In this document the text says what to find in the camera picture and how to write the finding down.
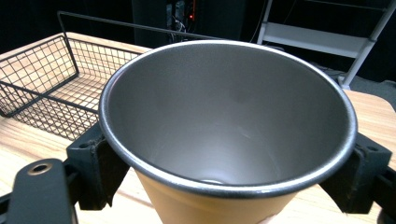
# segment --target black bracket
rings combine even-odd
[[[111,206],[129,168],[96,123],[67,148],[66,161],[36,161],[17,173],[12,193],[0,197],[0,224],[78,223],[74,204]]]
[[[368,214],[377,202],[384,217],[396,220],[396,174],[388,168],[390,157],[388,149],[359,133],[348,161],[320,185],[344,213]]]

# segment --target wire basket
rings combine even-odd
[[[63,35],[0,61],[0,115],[77,139],[98,121],[108,79],[139,55]]]

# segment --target table surface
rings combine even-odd
[[[122,49],[148,50],[85,35],[69,36]],[[0,59],[19,50],[2,54]],[[396,152],[396,113],[391,105],[361,92],[346,94],[357,113],[359,132]],[[65,149],[71,143],[14,119],[0,118],[0,195],[12,191],[15,174],[30,162],[47,158],[65,160]],[[392,156],[389,166],[396,169],[396,156]],[[113,207],[107,206],[100,212],[76,208],[79,223],[161,223],[132,168],[114,198]],[[376,223],[379,211],[380,207],[374,204],[368,215],[343,214],[326,192],[315,185],[299,192],[271,223]]]

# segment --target metal cup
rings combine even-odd
[[[100,101],[107,141],[163,223],[260,223],[333,174],[354,145],[351,103],[287,53],[233,41],[154,49]]]

